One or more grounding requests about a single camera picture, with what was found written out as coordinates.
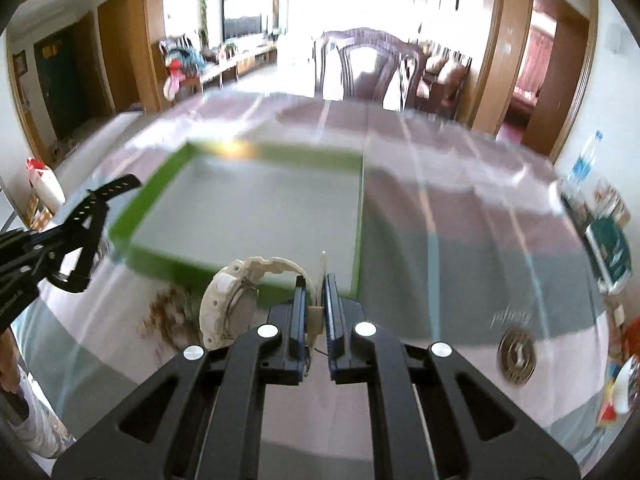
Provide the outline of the operator left hand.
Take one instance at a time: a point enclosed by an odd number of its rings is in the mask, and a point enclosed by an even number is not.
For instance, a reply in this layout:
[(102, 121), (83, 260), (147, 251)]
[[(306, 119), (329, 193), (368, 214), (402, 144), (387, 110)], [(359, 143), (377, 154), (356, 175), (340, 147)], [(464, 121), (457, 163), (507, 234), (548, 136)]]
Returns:
[(9, 393), (17, 393), (20, 386), (17, 358), (17, 344), (12, 330), (7, 328), (0, 337), (0, 382), (2, 389)]

